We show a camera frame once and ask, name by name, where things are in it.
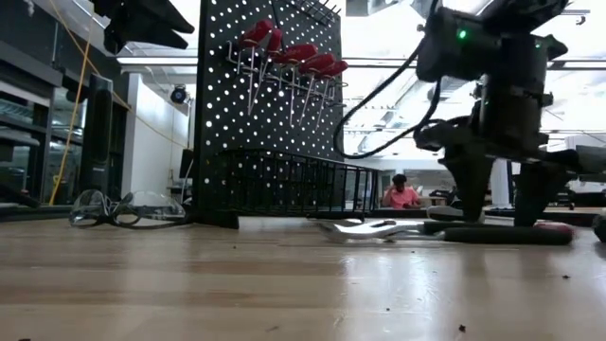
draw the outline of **pegboard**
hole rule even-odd
[[[263,19],[271,19],[283,32],[282,43],[315,44],[318,53],[332,53],[341,60],[341,24],[338,16],[334,23],[321,25],[295,6],[283,1],[270,0],[208,0],[203,1],[201,13],[198,84],[196,97],[196,151],[199,155],[198,179],[194,180],[194,197],[208,201],[220,193],[225,185],[225,164],[218,165],[217,153],[236,149],[271,149],[302,156],[341,161],[332,146],[332,133],[343,117],[343,107],[326,106],[319,127],[315,130],[320,100],[310,100],[302,124],[304,91],[294,98],[294,125],[290,120],[290,89],[278,88],[277,82],[264,81],[260,85],[257,101],[250,115],[247,113],[249,75],[238,74],[237,65],[230,57],[228,42],[235,43],[246,30]],[[237,50],[231,58],[236,60]],[[243,54],[242,62],[250,63]],[[256,53],[255,60],[262,55]],[[279,76],[277,67],[269,73]],[[324,83],[316,84],[322,92]],[[255,75],[255,88],[259,86]],[[334,101],[342,102],[342,91],[336,87]]]

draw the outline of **wooden table surface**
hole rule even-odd
[[[603,340],[606,248],[0,225],[0,340]],[[466,332],[460,332],[459,326]]]

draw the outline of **red screwdriver handle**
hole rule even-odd
[[[323,69],[320,72],[320,77],[322,78],[334,78],[342,74],[345,70],[347,70],[349,64],[345,61],[335,62],[333,65]]]
[[[317,53],[318,47],[313,44],[292,45],[286,47],[284,53],[276,56],[274,63],[298,64],[315,56]]]
[[[244,32],[244,34],[240,36],[238,45],[242,48],[257,47],[258,43],[267,36],[273,27],[274,24],[270,19],[259,21],[254,27]]]
[[[280,44],[282,43],[282,30],[279,28],[272,29],[272,35],[267,43],[267,55],[276,57],[280,54]]]
[[[301,74],[319,74],[321,70],[326,69],[336,62],[334,55],[332,53],[325,53],[320,55],[315,55],[299,66],[299,72]]]

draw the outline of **yellow cable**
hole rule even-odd
[[[76,100],[74,105],[74,111],[72,112],[72,119],[69,121],[69,132],[67,133],[67,139],[65,140],[65,151],[63,152],[63,158],[61,160],[61,166],[59,167],[58,181],[53,188],[53,193],[50,195],[50,206],[55,205],[55,196],[57,196],[57,190],[61,185],[61,179],[63,179],[63,171],[65,171],[65,162],[67,161],[67,154],[69,152],[69,142],[74,132],[74,123],[76,123],[76,113],[80,107],[80,95],[82,93],[82,84],[84,83],[84,73],[86,71],[86,60],[88,59],[88,50],[91,46],[91,37],[93,36],[93,17],[91,16],[90,24],[88,25],[88,39],[86,40],[86,48],[84,48],[84,59],[82,60],[82,69],[80,71],[80,81],[78,82],[78,92],[76,93]]]
[[[80,53],[84,57],[84,62],[88,63],[91,66],[91,68],[93,69],[93,71],[97,75],[99,75],[99,76],[102,77],[101,73],[98,72],[98,69],[95,67],[95,65],[93,64],[93,62],[91,62],[88,59],[88,55],[84,53],[84,51],[82,50],[82,47],[80,46],[80,44],[78,44],[78,40],[76,40],[76,37],[74,37],[74,34],[69,30],[69,26],[67,25],[67,23],[63,19],[62,15],[60,14],[59,10],[57,9],[57,5],[55,4],[55,1],[54,0],[48,0],[48,1],[50,2],[50,5],[52,6],[53,10],[55,11],[55,14],[57,14],[57,17],[59,18],[59,21],[61,22],[61,24],[65,28],[65,31],[67,32],[67,34],[69,34],[69,37],[72,39],[72,42],[74,42],[74,45],[78,48],[78,50],[80,51]],[[166,140],[170,141],[171,143],[174,143],[174,144],[178,145],[179,147],[182,147],[183,149],[188,149],[188,147],[186,145],[183,145],[181,143],[175,142],[172,138],[170,138],[170,137],[162,134],[160,131],[158,131],[157,129],[153,128],[150,123],[146,122],[143,118],[139,117],[135,112],[133,112],[133,109],[131,108],[131,106],[126,101],[124,101],[124,99],[122,99],[116,92],[114,92],[114,97],[116,97],[118,103],[121,106],[123,106],[124,108],[126,108],[129,113],[134,114],[134,116],[138,120],[140,120],[143,124],[145,124],[153,132],[155,132],[156,134],[164,137]]]

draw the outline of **safety glasses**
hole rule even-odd
[[[84,191],[72,206],[69,223],[88,228],[111,224],[130,229],[157,229],[185,224],[186,212],[168,196],[150,191],[128,193],[113,202],[95,189]]]

